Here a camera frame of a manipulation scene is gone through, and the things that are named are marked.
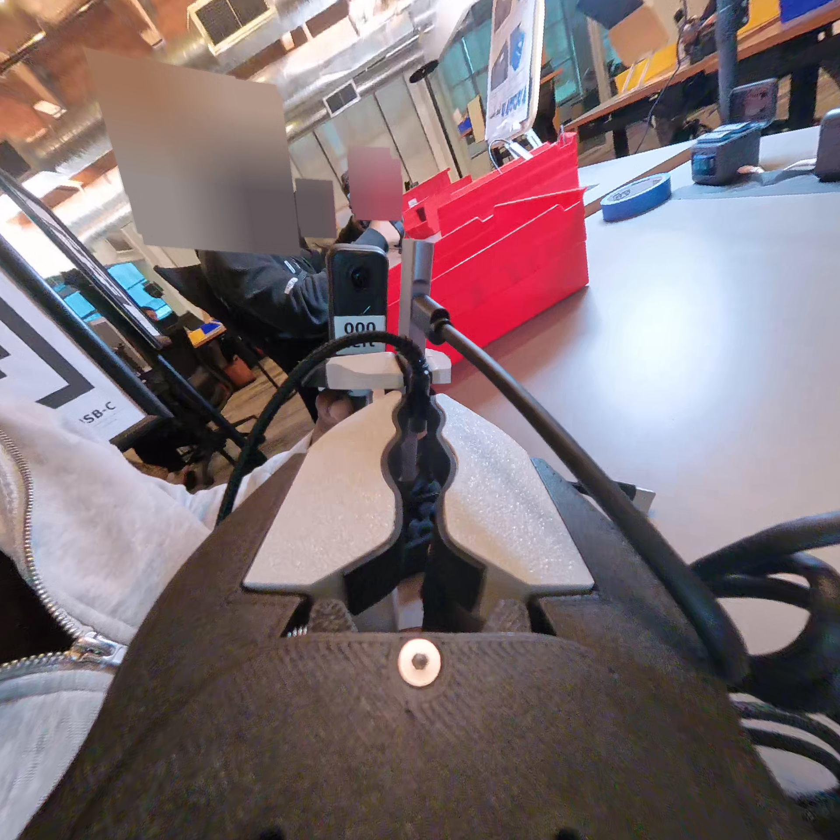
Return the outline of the person's left forearm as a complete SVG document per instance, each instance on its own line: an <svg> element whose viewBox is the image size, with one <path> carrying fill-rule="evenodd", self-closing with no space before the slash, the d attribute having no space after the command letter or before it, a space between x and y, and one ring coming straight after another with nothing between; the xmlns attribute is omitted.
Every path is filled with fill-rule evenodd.
<svg viewBox="0 0 840 840"><path fill-rule="evenodd" d="M310 445L320 435L319 426L315 426L308 435L298 441L291 449L270 457L264 465L258 466L250 471L238 486L233 509L236 509L257 491L258 488L265 484L290 458L297 455L305 455ZM212 530L216 527L219 509L228 488L227 485L212 486L190 493L184 486L162 482L161 480L158 483L161 484L164 493L173 499L177 508L182 508L187 511L208 529Z"/></svg>

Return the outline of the small instruction poster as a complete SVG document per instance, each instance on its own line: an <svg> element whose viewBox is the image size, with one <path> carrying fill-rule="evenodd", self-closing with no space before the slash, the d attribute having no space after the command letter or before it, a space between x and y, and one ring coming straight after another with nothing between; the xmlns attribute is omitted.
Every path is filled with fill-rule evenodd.
<svg viewBox="0 0 840 840"><path fill-rule="evenodd" d="M491 10L486 141L530 131L539 104L544 1L495 1Z"/></svg>

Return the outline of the red plastic bin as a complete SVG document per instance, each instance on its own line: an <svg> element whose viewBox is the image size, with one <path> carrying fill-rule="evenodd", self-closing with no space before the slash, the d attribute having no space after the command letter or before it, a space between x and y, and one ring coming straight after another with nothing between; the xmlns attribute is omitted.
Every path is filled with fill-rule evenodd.
<svg viewBox="0 0 840 840"><path fill-rule="evenodd" d="M571 191L579 187L577 133L563 132L555 143L545 143L527 160L510 161L478 178L457 181L443 170L404 193L404 235L425 239L448 235L475 218L486 218L497 205L535 196Z"/></svg>
<svg viewBox="0 0 840 840"><path fill-rule="evenodd" d="M583 187L445 177L404 196L403 225L439 235L430 295L469 339L485 348L588 284Z"/></svg>

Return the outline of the black and blue charger case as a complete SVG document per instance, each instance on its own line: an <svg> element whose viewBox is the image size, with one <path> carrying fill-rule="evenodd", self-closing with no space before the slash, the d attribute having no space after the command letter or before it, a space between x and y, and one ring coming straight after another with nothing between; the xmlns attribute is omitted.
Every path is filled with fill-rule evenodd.
<svg viewBox="0 0 840 840"><path fill-rule="evenodd" d="M743 167L760 163L762 122L724 123L697 140L690 159L693 183L725 186L732 183Z"/></svg>

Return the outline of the person's left hand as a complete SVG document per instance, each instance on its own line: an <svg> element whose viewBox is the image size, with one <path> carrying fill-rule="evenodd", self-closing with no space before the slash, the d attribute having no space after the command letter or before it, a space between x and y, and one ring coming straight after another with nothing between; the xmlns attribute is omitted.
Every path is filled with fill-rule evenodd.
<svg viewBox="0 0 840 840"><path fill-rule="evenodd" d="M356 410L353 398L349 394L333 390L324 390L318 394L316 409L317 419L310 441L312 445Z"/></svg>

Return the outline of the blue tape roll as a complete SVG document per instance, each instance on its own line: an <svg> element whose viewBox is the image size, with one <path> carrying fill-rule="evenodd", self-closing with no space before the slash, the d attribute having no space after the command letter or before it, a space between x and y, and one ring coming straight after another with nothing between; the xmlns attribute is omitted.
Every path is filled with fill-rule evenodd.
<svg viewBox="0 0 840 840"><path fill-rule="evenodd" d="M614 224L639 217L661 207L671 196L669 173L646 175L604 195L601 199L603 221Z"/></svg>

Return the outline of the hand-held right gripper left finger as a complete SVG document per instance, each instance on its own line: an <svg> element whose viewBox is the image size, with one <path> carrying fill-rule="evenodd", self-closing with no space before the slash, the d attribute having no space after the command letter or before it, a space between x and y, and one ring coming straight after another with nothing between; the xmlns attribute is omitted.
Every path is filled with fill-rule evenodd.
<svg viewBox="0 0 840 840"><path fill-rule="evenodd" d="M311 444L243 579L247 591L342 600L359 615L387 598L403 526L387 459L398 442L391 391Z"/></svg>

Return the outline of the dark grey box device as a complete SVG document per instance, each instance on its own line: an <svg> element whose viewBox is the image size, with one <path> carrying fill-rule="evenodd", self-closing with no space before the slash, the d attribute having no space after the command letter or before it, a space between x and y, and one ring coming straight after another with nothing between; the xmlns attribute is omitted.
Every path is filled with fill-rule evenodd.
<svg viewBox="0 0 840 840"><path fill-rule="evenodd" d="M821 182L839 182L839 108L822 118L813 171Z"/></svg>

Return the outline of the black framed sign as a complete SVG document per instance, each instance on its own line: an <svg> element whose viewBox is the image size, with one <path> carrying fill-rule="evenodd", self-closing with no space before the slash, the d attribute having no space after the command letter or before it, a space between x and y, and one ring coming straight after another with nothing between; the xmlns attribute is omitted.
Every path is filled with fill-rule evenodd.
<svg viewBox="0 0 840 840"><path fill-rule="evenodd" d="M11 175L2 171L10 199L82 277L140 331L151 351L161 335L108 278L101 263L68 226ZM56 411L77 427L120 447L164 422L172 412L138 374L103 342L53 287L2 236L2 401L17 398Z"/></svg>

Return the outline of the white zip jacket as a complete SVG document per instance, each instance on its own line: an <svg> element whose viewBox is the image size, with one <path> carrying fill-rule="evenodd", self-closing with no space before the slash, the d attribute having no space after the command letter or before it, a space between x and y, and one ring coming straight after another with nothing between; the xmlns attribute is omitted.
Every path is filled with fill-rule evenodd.
<svg viewBox="0 0 840 840"><path fill-rule="evenodd" d="M222 487L148 476L79 422L2 401L2 838L76 758L152 605L214 526Z"/></svg>

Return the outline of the row of yellow bins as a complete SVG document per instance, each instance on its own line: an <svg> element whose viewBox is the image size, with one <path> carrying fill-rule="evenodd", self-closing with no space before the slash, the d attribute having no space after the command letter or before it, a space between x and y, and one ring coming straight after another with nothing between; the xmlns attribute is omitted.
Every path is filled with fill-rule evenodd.
<svg viewBox="0 0 840 840"><path fill-rule="evenodd" d="M634 91L644 84L654 57L654 54L649 54L642 59L636 60L629 68L626 68L612 79L615 83L617 96Z"/></svg>

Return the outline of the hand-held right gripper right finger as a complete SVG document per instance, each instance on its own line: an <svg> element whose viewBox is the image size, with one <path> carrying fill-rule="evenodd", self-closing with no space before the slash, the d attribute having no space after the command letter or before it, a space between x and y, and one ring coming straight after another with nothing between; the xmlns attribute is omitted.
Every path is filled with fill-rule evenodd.
<svg viewBox="0 0 840 840"><path fill-rule="evenodd" d="M448 597L488 617L500 601L591 594L592 574L527 451L453 398L436 403L452 459L436 516Z"/></svg>

